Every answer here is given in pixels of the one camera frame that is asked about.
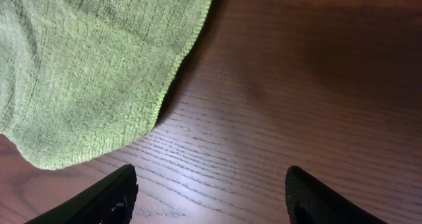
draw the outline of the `wooden table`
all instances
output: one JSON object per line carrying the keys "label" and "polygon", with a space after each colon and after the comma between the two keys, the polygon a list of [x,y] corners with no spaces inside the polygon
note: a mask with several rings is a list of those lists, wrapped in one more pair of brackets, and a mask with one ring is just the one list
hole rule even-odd
{"label": "wooden table", "polygon": [[288,223],[299,165],[389,223],[422,222],[422,0],[214,0],[148,136],[41,171],[0,136],[0,223],[125,163],[132,223]]}

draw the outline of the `black object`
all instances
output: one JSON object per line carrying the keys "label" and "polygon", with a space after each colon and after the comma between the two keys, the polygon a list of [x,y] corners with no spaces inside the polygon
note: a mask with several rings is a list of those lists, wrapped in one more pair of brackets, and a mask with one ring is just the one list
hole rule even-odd
{"label": "black object", "polygon": [[135,168],[124,165],[26,224],[129,224],[137,194]]}
{"label": "black object", "polygon": [[297,166],[287,171],[286,205],[291,224],[385,224]]}

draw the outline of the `wood grain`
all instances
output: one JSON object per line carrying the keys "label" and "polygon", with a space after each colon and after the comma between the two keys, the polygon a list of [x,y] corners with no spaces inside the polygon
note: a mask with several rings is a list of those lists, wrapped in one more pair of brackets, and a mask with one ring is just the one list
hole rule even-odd
{"label": "wood grain", "polygon": [[288,223],[290,165],[389,223],[420,223],[421,1],[214,0],[148,136],[60,171],[0,136],[0,223],[125,163],[132,223]]}

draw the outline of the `washcloth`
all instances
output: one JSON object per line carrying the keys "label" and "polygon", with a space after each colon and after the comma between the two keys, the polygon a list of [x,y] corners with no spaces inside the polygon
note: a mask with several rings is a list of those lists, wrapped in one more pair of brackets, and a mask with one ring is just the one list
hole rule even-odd
{"label": "washcloth", "polygon": [[0,133],[41,169],[150,132],[211,0],[0,0]]}

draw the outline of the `dark brown wooden surface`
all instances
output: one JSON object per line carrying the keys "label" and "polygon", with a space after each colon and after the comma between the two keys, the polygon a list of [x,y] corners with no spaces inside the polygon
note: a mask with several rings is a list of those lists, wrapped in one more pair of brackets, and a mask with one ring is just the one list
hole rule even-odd
{"label": "dark brown wooden surface", "polygon": [[0,136],[0,223],[22,223],[124,163],[132,223],[288,223],[299,165],[389,223],[422,222],[422,0],[215,0],[160,124],[41,171]]}

